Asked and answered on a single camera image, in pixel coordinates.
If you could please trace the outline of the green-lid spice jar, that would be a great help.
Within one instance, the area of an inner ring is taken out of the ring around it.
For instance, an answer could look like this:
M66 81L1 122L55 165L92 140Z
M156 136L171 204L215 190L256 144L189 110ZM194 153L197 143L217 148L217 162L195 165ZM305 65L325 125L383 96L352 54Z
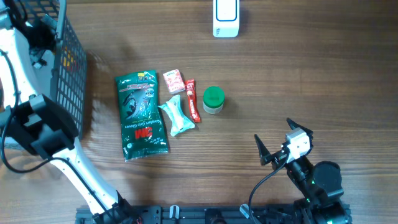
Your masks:
M223 109L224 101L224 91L218 86L210 86L203 94L203 109L209 114L217 114Z

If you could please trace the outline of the grey plastic mesh basket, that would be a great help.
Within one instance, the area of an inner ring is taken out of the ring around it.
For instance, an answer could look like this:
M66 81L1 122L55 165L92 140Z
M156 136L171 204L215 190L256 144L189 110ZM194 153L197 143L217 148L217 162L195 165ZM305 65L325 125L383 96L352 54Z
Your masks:
M73 118L83 136L86 53L66 1L1 1L1 103L45 95Z

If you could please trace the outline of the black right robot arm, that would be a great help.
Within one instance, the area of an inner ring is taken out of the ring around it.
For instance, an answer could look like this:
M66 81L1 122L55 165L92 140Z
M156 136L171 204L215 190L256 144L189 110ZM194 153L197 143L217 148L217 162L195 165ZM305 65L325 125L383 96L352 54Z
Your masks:
M261 165L272 164L273 171L252 189L248 199L248 218L253 223L351 223L351 210L343 204L344 194L339 165L321 161L313 165L307 156L313 149L313 131L287 118L291 132L285 135L280 150L270 153L254 136ZM285 169L303 198L292 204L267 205L256 217L252 199L256 190L273 175Z

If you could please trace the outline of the red Nescafe coffee stick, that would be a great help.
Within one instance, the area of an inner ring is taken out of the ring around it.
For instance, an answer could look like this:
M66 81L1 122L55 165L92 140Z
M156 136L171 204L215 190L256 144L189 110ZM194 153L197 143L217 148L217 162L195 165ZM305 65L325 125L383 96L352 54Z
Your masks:
M200 123L201 118L197 109L197 96L195 90L195 80L189 79L185 81L188 104L190 109L190 116L195 123Z

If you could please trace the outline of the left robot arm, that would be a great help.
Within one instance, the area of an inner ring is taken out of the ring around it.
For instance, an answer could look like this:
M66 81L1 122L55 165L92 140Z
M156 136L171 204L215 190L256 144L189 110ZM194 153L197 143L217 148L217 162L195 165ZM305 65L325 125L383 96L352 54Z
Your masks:
M139 223L80 144L86 72L65 1L1 2L1 146L17 144L65 174L88 204L77 223Z

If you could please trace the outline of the white barcode scanner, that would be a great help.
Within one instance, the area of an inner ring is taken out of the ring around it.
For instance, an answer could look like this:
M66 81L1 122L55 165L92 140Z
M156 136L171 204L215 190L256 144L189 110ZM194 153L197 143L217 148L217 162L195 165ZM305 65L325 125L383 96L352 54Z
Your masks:
M239 0L213 0L213 36L234 38L239 33Z

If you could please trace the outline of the teal wet wipes pack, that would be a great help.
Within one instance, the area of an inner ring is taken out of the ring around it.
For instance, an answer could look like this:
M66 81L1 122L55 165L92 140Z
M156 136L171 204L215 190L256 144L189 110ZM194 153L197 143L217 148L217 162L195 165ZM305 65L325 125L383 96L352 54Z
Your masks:
M180 95L171 97L169 101L159 105L159 108L166 112L172 122L170 130L172 137L195 127L194 122L188 119L182 111Z

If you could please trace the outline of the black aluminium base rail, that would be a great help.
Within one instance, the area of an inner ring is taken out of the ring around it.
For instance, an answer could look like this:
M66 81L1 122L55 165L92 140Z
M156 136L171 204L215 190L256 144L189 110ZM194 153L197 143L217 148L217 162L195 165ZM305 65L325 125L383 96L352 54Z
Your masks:
M349 205L336 203L325 208L298 208L292 204L270 204L251 209L256 223L323 223L350 224L353 222ZM89 208L76 210L76 223L142 223L142 224L243 224L253 223L246 204L240 207L170 207L137 206L129 212L106 212L93 215Z

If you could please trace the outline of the red Kleenex tissue pack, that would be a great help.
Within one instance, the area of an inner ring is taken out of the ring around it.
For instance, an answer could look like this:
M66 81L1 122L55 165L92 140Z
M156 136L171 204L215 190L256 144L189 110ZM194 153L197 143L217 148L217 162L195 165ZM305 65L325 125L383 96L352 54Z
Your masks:
M175 95L185 91L185 82L181 76L179 69L171 70L162 74L167 89L170 94Z

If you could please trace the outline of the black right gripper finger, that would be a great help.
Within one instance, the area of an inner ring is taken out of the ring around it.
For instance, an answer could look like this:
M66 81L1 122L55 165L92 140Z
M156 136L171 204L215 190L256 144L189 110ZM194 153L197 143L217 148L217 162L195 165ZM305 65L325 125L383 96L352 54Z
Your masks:
M259 151L260 163L262 166L273 161L274 156L268 151L264 143L261 141L257 134L254 135L255 142Z
M286 119L286 122L287 122L287 124L289 125L289 127L291 128L291 130L294 130L294 129L296 129L296 128L300 128L300 129L302 129L303 131L305 131L306 134L307 134L308 136L312 136L312 135L313 135L313 131L312 131L311 129L308 129L308 128L306 128L306 127L304 127L304 126L302 126L302 125L296 123L295 121L293 121L293 120L290 119L290 118L287 118L287 119Z

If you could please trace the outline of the green snack bag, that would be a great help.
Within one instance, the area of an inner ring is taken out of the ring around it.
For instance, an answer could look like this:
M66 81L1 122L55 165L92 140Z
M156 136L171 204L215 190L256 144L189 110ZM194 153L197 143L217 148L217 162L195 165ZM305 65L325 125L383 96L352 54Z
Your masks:
M156 71L130 73L116 77L115 82L124 159L168 153L164 121L158 109Z

